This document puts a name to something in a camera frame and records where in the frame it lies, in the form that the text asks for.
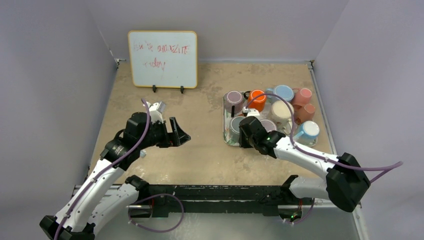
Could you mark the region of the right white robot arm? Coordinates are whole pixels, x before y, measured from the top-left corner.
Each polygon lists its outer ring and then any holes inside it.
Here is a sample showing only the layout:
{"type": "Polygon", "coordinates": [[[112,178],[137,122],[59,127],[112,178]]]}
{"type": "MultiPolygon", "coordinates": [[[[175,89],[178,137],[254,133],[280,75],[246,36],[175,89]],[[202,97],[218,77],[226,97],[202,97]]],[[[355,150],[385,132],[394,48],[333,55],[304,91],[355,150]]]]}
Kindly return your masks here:
{"type": "Polygon", "coordinates": [[[292,177],[280,191],[288,204],[300,198],[317,198],[351,213],[371,185],[365,169],[349,153],[338,156],[294,142],[282,132],[267,131],[254,116],[244,118],[239,130],[242,148],[254,148],[262,155],[291,162],[318,176],[292,177]]]}

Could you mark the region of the purple mug black handle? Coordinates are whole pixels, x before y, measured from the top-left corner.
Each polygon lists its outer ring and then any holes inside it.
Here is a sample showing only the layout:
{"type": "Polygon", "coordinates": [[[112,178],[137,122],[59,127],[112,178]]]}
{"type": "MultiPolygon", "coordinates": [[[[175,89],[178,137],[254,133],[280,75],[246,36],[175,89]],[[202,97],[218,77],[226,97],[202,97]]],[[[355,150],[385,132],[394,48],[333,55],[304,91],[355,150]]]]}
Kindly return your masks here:
{"type": "Polygon", "coordinates": [[[223,99],[224,108],[229,114],[234,112],[236,115],[242,111],[245,99],[241,92],[237,90],[229,91],[223,96],[223,99]]]}

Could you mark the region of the lilac ribbed mug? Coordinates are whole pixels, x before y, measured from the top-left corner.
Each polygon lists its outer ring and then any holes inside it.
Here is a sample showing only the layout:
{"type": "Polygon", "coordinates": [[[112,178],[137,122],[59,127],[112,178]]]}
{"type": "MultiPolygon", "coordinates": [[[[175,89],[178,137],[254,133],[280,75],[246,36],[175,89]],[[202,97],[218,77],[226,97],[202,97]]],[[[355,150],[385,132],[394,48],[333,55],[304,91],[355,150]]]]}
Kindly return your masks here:
{"type": "Polygon", "coordinates": [[[278,128],[276,124],[269,120],[269,119],[261,119],[260,120],[261,125],[265,128],[267,132],[277,131],[278,128]]]}

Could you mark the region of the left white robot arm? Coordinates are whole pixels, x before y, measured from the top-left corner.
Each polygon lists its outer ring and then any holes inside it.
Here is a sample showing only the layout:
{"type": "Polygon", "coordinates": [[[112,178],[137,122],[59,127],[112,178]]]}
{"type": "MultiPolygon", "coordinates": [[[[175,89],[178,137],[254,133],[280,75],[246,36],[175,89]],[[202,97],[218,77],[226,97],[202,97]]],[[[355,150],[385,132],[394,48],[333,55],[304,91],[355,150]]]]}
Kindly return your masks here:
{"type": "Polygon", "coordinates": [[[135,112],[100,154],[91,174],[70,201],[55,215],[46,215],[40,227],[51,240],[93,240],[120,210],[142,205],[165,193],[151,194],[150,184],[136,175],[128,177],[117,192],[104,199],[114,182],[149,147],[179,147],[191,140],[174,117],[171,132],[160,112],[135,112]]]}

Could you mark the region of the grey-green ceramic mug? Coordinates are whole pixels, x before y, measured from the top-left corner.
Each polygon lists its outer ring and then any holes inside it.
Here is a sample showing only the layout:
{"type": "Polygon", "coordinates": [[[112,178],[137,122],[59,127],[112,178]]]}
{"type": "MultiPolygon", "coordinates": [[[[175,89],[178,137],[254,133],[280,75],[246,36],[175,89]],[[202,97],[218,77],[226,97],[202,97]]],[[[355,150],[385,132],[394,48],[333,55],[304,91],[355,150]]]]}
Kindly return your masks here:
{"type": "Polygon", "coordinates": [[[229,123],[229,138],[237,144],[240,139],[240,122],[244,119],[244,116],[236,116],[229,123]]]}

